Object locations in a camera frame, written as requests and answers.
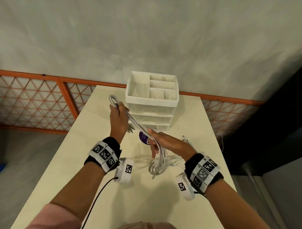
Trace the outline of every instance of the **wrist strap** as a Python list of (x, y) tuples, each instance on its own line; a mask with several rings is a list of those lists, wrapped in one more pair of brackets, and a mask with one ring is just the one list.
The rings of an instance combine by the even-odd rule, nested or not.
[(103, 168), (105, 173), (115, 169), (118, 166), (121, 150), (119, 143), (113, 137), (107, 137), (103, 141), (99, 141), (89, 151), (88, 158), (84, 162), (86, 164), (92, 161)]
[(223, 179), (219, 170), (220, 167), (211, 158), (201, 153), (195, 154), (185, 163), (185, 173), (191, 185), (202, 195), (209, 185)]

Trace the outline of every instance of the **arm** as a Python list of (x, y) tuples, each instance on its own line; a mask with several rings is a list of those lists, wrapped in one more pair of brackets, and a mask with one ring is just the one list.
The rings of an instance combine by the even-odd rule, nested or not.
[[(187, 162), (197, 152), (189, 144), (162, 132), (148, 132), (167, 150), (181, 156)], [(149, 139), (152, 157), (158, 153), (155, 141)], [(223, 179), (209, 185), (205, 196), (225, 229), (269, 229), (268, 225)]]
[[(119, 148), (119, 144), (128, 129), (128, 117), (125, 112), (128, 108), (121, 102), (119, 109), (111, 105), (110, 109), (110, 137), (116, 140)], [(28, 228), (42, 226), (45, 228), (50, 226), (55, 226), (56, 228), (78, 228), (78, 224), (84, 220), (105, 174), (102, 167), (98, 164), (91, 161), (87, 162), (52, 199), (50, 204), (42, 209), (29, 224)], [(68, 224), (70, 221), (75, 220), (78, 221), (77, 224)]]

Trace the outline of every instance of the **hand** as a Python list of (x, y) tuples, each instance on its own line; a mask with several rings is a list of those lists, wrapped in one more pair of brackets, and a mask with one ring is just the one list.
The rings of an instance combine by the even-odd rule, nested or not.
[[(161, 146), (181, 156), (185, 161), (188, 161), (194, 154), (197, 153), (192, 146), (190, 146), (186, 142), (183, 142), (182, 140), (174, 138), (163, 132), (157, 133), (152, 129), (148, 129), (148, 132), (152, 137), (154, 137), (158, 141)], [(152, 151), (152, 158), (155, 158), (155, 154), (158, 153), (158, 147), (156, 145), (156, 142), (150, 138), (148, 138), (148, 141), (150, 143)]]
[(119, 103), (118, 108), (110, 105), (110, 109), (110, 137), (115, 138), (116, 141), (120, 144), (128, 130), (129, 125), (126, 110), (129, 111), (129, 109), (125, 107), (122, 102)]

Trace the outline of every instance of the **black cable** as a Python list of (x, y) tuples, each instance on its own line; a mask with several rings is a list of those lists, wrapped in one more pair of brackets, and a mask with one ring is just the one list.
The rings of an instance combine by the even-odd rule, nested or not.
[(110, 181), (115, 180), (115, 179), (118, 179), (118, 177), (114, 177), (114, 178), (110, 179), (110, 180), (104, 185), (104, 187), (102, 187), (102, 189), (100, 190), (100, 192), (99, 192), (98, 195), (96, 196), (96, 198), (95, 198), (95, 200), (94, 200), (94, 202), (93, 202), (93, 204), (92, 204), (92, 206), (91, 206), (91, 208), (90, 208), (90, 211), (89, 211), (89, 213), (88, 213), (88, 215), (87, 215), (87, 217), (86, 217), (86, 220), (85, 220), (85, 222), (84, 222), (84, 224), (83, 224), (83, 226), (82, 226), (82, 229), (84, 228), (84, 226), (85, 226), (85, 224), (86, 224), (86, 222), (87, 222), (87, 219), (88, 219), (88, 217), (89, 217), (89, 215), (90, 215), (90, 213), (91, 213), (91, 210), (92, 210), (92, 208), (93, 208), (93, 206), (94, 206), (94, 204), (95, 204), (95, 202), (96, 202), (98, 196), (101, 194), (101, 192), (102, 192), (103, 189), (106, 187), (106, 185), (107, 185)]

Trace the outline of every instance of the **orange frame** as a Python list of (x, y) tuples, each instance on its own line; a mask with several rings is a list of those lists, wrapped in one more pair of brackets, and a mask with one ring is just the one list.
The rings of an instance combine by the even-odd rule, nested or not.
[[(45, 75), (45, 74), (33, 74), (33, 73), (23, 73), (23, 72), (0, 70), (0, 75), (21, 77), (21, 78), (28, 78), (28, 79), (41, 79), (41, 80), (55, 81), (57, 83), (57, 85), (62, 93), (62, 96), (64, 97), (74, 119), (77, 119), (77, 117), (79, 115), (79, 111), (74, 103), (74, 100), (68, 89), (67, 83), (79, 83), (79, 84), (86, 84), (86, 85), (91, 85), (91, 86), (102, 85), (102, 86), (109, 86), (109, 87), (126, 88), (125, 84), (107, 83), (107, 82), (100, 82), (100, 81), (94, 81), (94, 80), (76, 79), (76, 78), (61, 77), (61, 76), (49, 76), (49, 75)], [(191, 92), (179, 92), (179, 94), (197, 96), (204, 100), (215, 100), (215, 101), (220, 101), (220, 102), (239, 103), (239, 104), (254, 105), (254, 106), (261, 106), (262, 104), (264, 104), (264, 102), (262, 102), (262, 101), (239, 99), (239, 98), (229, 98), (229, 97), (222, 97), (222, 96), (215, 96), (215, 95), (204, 95), (204, 94), (191, 93)], [(58, 133), (58, 134), (68, 133), (67, 131), (46, 130), (46, 129), (15, 127), (15, 126), (5, 126), (5, 125), (0, 125), (0, 128), (23, 130), (23, 131), (35, 131), (35, 132), (41, 132), (41, 133)]]

